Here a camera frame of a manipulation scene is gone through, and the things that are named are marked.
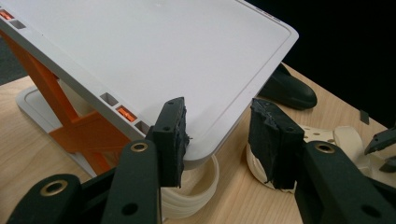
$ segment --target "black background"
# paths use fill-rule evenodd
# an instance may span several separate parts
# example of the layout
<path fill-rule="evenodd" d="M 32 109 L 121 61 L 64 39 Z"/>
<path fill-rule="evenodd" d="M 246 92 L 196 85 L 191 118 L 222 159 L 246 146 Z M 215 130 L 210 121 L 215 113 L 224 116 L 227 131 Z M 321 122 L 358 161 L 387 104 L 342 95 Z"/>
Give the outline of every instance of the black background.
<path fill-rule="evenodd" d="M 388 128 L 396 120 L 396 8 L 383 1 L 248 0 L 298 33 L 283 60 Z"/>

